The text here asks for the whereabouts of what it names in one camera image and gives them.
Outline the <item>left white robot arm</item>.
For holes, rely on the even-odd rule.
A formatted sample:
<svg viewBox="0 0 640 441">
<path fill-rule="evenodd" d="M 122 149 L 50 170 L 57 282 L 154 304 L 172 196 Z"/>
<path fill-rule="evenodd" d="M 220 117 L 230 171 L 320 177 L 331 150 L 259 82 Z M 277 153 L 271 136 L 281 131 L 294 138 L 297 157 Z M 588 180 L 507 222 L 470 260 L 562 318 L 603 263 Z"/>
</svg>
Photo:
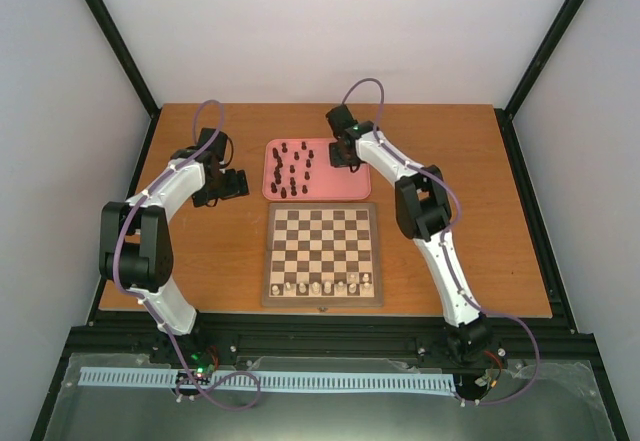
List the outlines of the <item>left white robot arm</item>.
<svg viewBox="0 0 640 441">
<path fill-rule="evenodd" d="M 176 335 L 172 349 L 190 364 L 206 356 L 208 339 L 193 329 L 197 310 L 173 279 L 169 223 L 187 201 L 214 207 L 249 194 L 246 173 L 229 167 L 233 156 L 226 152 L 233 150 L 227 134 L 203 128 L 196 144 L 176 151 L 149 186 L 101 212 L 101 276 L 144 306 L 160 331 Z"/>
</svg>

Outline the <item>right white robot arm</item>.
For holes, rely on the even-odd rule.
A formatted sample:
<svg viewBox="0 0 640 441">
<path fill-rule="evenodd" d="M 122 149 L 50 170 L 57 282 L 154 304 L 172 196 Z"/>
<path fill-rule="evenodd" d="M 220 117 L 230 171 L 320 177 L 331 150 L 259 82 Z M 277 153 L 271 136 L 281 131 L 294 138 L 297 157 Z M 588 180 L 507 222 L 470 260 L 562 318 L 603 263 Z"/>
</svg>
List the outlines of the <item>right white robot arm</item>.
<svg viewBox="0 0 640 441">
<path fill-rule="evenodd" d="M 343 164 L 366 164 L 394 188 L 396 224 L 426 262 L 450 337 L 464 347 L 484 341 L 488 330 L 457 257 L 452 208 L 439 168 L 411 160 L 373 122 L 357 122 L 344 104 L 329 110 L 326 119 Z"/>
</svg>

